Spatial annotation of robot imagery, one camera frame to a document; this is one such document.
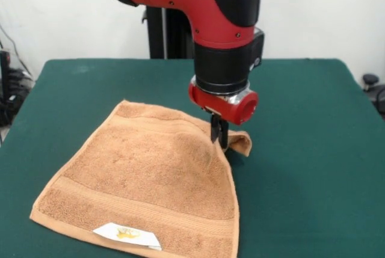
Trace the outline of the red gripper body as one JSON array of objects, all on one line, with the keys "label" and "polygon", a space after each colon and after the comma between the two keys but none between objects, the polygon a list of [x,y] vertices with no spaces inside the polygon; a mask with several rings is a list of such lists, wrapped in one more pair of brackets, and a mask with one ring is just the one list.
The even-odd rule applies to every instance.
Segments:
[{"label": "red gripper body", "polygon": [[234,95],[218,96],[204,92],[191,82],[188,93],[193,103],[235,125],[249,121],[259,101],[257,93],[248,87]]}]

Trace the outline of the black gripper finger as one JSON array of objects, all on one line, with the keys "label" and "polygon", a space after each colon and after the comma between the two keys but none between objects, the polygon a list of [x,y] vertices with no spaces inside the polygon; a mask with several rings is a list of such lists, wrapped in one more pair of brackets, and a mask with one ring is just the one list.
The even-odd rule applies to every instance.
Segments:
[{"label": "black gripper finger", "polygon": [[220,132],[220,116],[217,114],[211,115],[211,141],[214,143]]},{"label": "black gripper finger", "polygon": [[229,140],[229,123],[226,120],[220,119],[219,121],[219,134],[218,134],[219,144],[222,149],[226,150],[228,148]]}]

